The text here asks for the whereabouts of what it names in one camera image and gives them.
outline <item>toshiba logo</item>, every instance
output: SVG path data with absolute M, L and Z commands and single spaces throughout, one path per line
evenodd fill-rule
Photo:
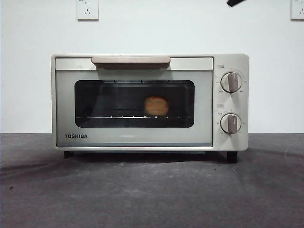
M 74 138 L 82 138 L 82 139 L 84 139 L 84 138 L 87 138 L 87 135 L 86 134 L 65 134 L 65 137 L 66 138 L 72 138 L 72 139 L 74 139 Z

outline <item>cream-colored oven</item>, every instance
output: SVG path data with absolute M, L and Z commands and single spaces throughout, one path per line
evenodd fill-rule
M 54 55 L 54 146 L 66 151 L 248 147 L 248 56 Z

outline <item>timer knob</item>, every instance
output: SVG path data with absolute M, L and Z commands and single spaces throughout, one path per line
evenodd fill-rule
M 235 114 L 226 114 L 220 120 L 220 126 L 224 132 L 235 134 L 241 128 L 241 120 Z
M 242 85 L 242 78 L 238 73 L 230 72 L 222 77 L 220 85 L 226 92 L 234 93 L 240 89 Z

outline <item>oven handle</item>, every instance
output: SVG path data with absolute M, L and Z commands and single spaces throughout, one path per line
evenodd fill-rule
M 97 68 L 107 70 L 159 70 L 170 66 L 170 57 L 93 57 Z

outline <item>oven door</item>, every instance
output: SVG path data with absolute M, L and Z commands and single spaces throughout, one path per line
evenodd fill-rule
M 168 68 L 137 70 L 79 70 L 83 59 L 72 59 L 74 68 L 61 59 L 57 147 L 211 147 L 210 59 L 171 58 Z

